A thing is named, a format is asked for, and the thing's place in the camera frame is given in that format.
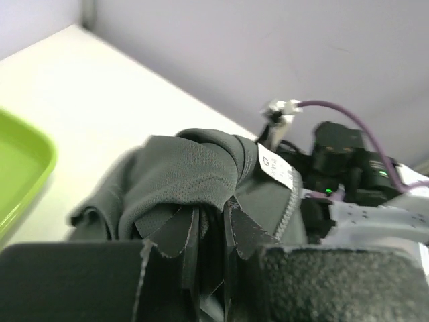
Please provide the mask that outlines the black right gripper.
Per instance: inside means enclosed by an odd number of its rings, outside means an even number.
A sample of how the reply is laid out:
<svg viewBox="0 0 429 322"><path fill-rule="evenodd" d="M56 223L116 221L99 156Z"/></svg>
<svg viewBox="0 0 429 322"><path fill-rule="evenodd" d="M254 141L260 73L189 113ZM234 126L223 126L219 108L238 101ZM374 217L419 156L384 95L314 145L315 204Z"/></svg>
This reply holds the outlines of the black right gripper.
<svg viewBox="0 0 429 322"><path fill-rule="evenodd" d="M361 130L330 121L319 123L310 155L310 187L339 187L353 167L353 158L364 149Z"/></svg>

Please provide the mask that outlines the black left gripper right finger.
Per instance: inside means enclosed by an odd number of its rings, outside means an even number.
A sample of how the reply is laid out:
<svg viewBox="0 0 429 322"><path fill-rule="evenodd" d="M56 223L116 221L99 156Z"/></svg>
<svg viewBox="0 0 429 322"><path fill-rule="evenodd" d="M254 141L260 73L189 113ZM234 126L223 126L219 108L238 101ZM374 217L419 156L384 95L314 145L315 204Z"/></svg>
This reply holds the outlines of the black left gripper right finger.
<svg viewBox="0 0 429 322"><path fill-rule="evenodd" d="M227 202L226 321L427 321L428 283L406 252L281 244Z"/></svg>

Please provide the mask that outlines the dark grey t-shirt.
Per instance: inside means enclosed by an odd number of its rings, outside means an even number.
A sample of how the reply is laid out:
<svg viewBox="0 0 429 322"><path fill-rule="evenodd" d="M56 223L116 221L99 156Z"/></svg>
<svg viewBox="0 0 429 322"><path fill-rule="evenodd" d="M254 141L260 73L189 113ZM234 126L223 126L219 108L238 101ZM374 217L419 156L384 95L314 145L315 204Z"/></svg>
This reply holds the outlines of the dark grey t-shirt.
<svg viewBox="0 0 429 322"><path fill-rule="evenodd" d="M143 239L182 205L217 214L230 198L281 242L306 242L299 204L261 169L257 144L213 129L152 136L126 153L70 215L70 239Z"/></svg>

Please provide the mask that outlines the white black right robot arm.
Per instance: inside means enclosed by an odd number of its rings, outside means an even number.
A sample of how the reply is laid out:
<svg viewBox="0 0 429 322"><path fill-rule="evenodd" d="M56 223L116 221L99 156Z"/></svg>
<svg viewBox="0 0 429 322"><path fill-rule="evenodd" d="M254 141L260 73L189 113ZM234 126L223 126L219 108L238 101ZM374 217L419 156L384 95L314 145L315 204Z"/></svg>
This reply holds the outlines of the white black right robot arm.
<svg viewBox="0 0 429 322"><path fill-rule="evenodd" d="M317 125L304 186L301 212L312 241L400 248L428 270L428 188L401 193L394 187L362 131Z"/></svg>

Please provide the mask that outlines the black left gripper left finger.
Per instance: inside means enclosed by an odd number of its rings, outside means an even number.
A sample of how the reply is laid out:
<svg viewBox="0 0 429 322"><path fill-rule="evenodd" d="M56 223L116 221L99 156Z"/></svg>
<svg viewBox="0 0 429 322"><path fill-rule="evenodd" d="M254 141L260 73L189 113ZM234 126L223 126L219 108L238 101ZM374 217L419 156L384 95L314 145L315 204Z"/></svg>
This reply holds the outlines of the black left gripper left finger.
<svg viewBox="0 0 429 322"><path fill-rule="evenodd" d="M141 241L15 244L1 252L2 321L197 321L200 211Z"/></svg>

